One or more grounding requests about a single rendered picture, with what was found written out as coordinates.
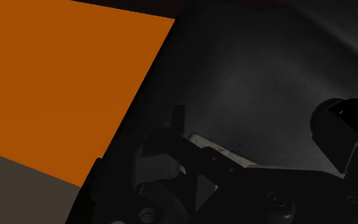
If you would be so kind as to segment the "black round object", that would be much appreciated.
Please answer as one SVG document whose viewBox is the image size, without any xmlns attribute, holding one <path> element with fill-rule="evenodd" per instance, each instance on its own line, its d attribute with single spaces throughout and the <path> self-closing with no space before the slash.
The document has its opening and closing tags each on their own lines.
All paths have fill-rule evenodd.
<svg viewBox="0 0 358 224">
<path fill-rule="evenodd" d="M 358 171 L 358 98 L 320 103 L 310 118 L 312 140 L 343 174 Z"/>
</svg>

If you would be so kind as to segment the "white flat object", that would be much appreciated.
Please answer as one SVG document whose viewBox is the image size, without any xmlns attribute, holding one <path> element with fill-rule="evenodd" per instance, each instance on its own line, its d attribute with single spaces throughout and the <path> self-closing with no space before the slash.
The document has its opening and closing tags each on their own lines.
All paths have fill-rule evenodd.
<svg viewBox="0 0 358 224">
<path fill-rule="evenodd" d="M 213 156 L 211 160 L 217 165 L 220 165 L 220 169 L 226 169 L 228 172 L 235 172 L 238 167 L 243 169 L 268 169 L 268 170 L 290 170 L 290 171 L 301 171 L 301 172 L 311 172 L 311 169 L 299 168 L 299 167 L 282 167 L 276 165 L 259 165 L 255 162 L 245 158 L 241 155 L 238 155 L 225 147 L 215 143 L 214 141 L 207 139 L 206 137 L 201 136 L 197 133 L 191 133 L 188 140 L 195 144 L 197 147 L 211 148 L 214 152 L 217 153 L 216 156 Z"/>
</svg>

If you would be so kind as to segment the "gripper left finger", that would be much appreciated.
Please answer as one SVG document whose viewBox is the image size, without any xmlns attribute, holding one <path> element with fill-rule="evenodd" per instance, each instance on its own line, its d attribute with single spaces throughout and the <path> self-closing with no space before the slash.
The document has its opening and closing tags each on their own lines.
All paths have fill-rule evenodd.
<svg viewBox="0 0 358 224">
<path fill-rule="evenodd" d="M 245 168 L 211 147 L 183 137 L 185 107 L 173 107 L 171 126 L 156 133 L 158 147 L 186 170 L 191 188 L 187 224 L 292 224 L 296 206 L 278 190 L 251 185 Z"/>
</svg>

